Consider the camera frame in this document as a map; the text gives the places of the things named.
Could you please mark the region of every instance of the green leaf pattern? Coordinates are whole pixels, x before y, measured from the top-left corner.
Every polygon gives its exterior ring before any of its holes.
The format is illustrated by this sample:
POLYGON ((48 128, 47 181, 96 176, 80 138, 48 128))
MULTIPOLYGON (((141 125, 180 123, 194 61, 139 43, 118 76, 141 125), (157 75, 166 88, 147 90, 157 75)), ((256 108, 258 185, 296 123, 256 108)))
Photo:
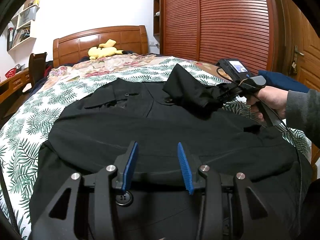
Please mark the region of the green leaf pattern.
MULTIPOLYGON (((54 121, 58 119, 63 109, 117 78, 130 82, 166 81, 177 63, 203 84, 223 83, 218 77, 210 75, 191 63, 169 57, 153 66, 136 67, 71 82, 58 82, 50 89, 34 94, 3 126, 0 131, 0 166, 4 171, 4 179, 23 239, 28 237, 31 230, 28 204, 37 178, 38 151, 40 145, 47 140, 54 121)), ((239 100, 226 103, 224 109, 254 119, 245 103, 239 100)), ((292 143, 284 127, 280 125, 278 128, 284 139, 292 143)), ((311 142, 303 132, 291 131, 298 150, 310 159, 311 142)), ((1 190, 0 208, 8 218, 9 213, 1 190)))

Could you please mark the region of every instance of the display screen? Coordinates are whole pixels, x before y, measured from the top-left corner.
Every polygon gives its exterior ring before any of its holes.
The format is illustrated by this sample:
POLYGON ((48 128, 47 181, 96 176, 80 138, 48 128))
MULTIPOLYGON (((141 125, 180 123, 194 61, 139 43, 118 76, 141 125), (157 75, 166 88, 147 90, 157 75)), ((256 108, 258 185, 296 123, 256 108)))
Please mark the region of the display screen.
POLYGON ((229 61, 231 65, 238 71, 239 73, 248 72, 247 69, 237 60, 229 61))

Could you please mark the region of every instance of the silver bolt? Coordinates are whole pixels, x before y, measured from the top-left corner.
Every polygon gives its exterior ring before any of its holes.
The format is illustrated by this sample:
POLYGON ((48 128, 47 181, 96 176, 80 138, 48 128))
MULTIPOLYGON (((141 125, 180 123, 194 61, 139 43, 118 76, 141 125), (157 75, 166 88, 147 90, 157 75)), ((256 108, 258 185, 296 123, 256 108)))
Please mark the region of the silver bolt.
POLYGON ((73 173, 72 175, 71 175, 71 179, 74 179, 74 180, 76 180, 76 179, 79 179, 80 178, 80 174, 79 173, 73 173))
POLYGON ((200 166, 201 171, 208 171, 210 167, 208 165, 201 165, 200 166))
POLYGON ((244 179, 245 178, 245 174, 242 173, 242 172, 238 172, 236 176, 237 176, 238 179, 244 179))
POLYGON ((107 166, 107 171, 114 171, 115 169, 116 169, 116 166, 114 165, 107 166))

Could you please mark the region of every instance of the ribbed cuff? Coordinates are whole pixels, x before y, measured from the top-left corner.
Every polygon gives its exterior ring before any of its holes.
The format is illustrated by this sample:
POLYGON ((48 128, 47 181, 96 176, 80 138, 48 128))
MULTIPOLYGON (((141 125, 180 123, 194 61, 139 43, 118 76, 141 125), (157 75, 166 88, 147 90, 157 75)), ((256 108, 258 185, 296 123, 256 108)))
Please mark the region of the ribbed cuff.
POLYGON ((289 90, 285 108, 287 126, 304 130, 306 127, 308 108, 309 100, 306 93, 289 90))

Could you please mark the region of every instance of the gray sleeve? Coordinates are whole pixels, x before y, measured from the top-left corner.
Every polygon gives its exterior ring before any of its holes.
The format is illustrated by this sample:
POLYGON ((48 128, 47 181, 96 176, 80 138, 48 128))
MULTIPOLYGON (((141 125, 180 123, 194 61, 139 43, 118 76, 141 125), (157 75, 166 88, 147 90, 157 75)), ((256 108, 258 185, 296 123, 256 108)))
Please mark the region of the gray sleeve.
POLYGON ((289 91, 286 105, 287 126, 304 131, 305 135, 320 147, 320 92, 289 91))

